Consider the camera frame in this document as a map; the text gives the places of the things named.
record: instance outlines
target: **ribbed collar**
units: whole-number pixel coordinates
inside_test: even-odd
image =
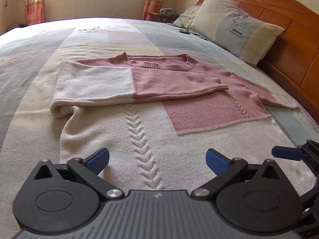
[[[189,71],[190,69],[194,67],[194,64],[196,63],[196,60],[187,54],[174,55],[174,56],[132,56],[123,52],[122,54],[117,55],[116,57],[122,63],[125,63],[129,66],[154,68],[154,69],[161,69],[161,70],[172,70],[172,71]],[[134,58],[142,58],[142,59],[145,59],[145,61],[137,62],[134,60]],[[157,58],[157,59],[167,58],[168,60],[169,58],[177,58],[177,59],[180,59],[181,62],[186,61],[186,63],[183,65],[160,65],[157,63],[147,62],[148,58]]]

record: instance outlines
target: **headboard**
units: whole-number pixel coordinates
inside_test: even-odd
[[[285,29],[257,66],[319,123],[319,15],[296,0],[228,1]]]

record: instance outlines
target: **bed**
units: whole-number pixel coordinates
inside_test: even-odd
[[[307,43],[298,43],[300,52],[293,53],[289,50],[291,35],[285,38],[287,33],[299,32],[294,28],[294,24],[299,23],[291,23],[296,21],[298,7],[292,11],[286,4],[302,5],[294,0],[232,1],[264,21],[274,19],[275,12],[270,6],[281,15],[278,18],[291,17],[284,36],[279,37],[258,65],[264,71],[252,68],[212,42],[156,22],[75,19],[16,28],[0,36],[0,238],[11,238],[19,231],[11,210],[12,202],[33,167],[43,158],[65,163],[72,157],[85,158],[106,147],[110,151],[110,163],[100,176],[126,193],[129,189],[192,191],[214,177],[205,164],[208,148],[230,159],[240,156],[251,164],[261,164],[272,157],[271,149],[275,145],[295,147],[307,139],[319,141],[319,127],[312,118],[318,110],[314,103],[316,95],[306,95],[303,82],[298,85],[283,67],[284,62],[296,64],[296,69],[305,66],[298,65],[298,60],[304,60]],[[318,21],[318,15],[305,7],[302,10],[313,21]],[[310,20],[300,18],[300,21],[305,24],[301,28],[306,28],[308,33],[318,32],[317,25]],[[315,40],[312,34],[307,37],[315,45],[319,39]],[[271,115],[267,118],[180,133],[174,129],[160,101],[84,106],[88,116],[102,116],[94,120],[89,117],[77,121],[79,115],[76,114],[63,118],[52,116],[50,105],[62,61],[112,57],[123,51],[129,55],[152,56],[186,53],[259,84],[276,98],[298,107],[266,105]],[[293,55],[291,62],[287,59],[289,54]],[[309,63],[305,78],[310,71],[318,73],[315,60],[312,64],[305,61]],[[94,128],[90,126],[92,121],[96,124]],[[300,195],[312,188],[315,177],[303,162],[276,161]]]

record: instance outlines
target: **pink sleeve section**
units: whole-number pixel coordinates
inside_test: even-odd
[[[131,68],[136,102],[192,98],[227,90],[219,78],[209,74],[148,68]]]
[[[255,84],[241,76],[234,74],[234,76],[248,89],[252,92],[258,94],[260,100],[263,104],[272,105],[276,107],[282,107],[283,104],[279,103],[274,96],[270,93],[267,88],[264,88],[258,84]]]

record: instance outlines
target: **pillowcase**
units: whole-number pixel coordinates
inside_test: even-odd
[[[187,28],[194,20],[200,6],[193,5],[184,11],[179,18],[174,21],[173,25],[179,28]]]
[[[251,17],[225,0],[205,0],[190,29],[252,65],[265,56],[284,31],[280,26]]]

